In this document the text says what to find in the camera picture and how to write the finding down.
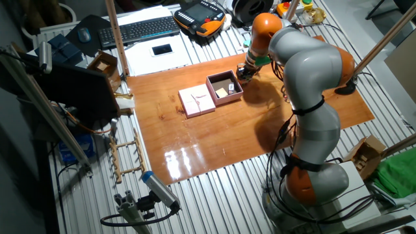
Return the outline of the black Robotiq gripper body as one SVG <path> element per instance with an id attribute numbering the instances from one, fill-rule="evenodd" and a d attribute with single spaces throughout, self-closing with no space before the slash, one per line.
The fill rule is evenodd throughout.
<path id="1" fill-rule="evenodd" d="M 258 68 L 249 64 L 239 63 L 237 64 L 236 75 L 238 79 L 251 79 L 258 71 Z"/>

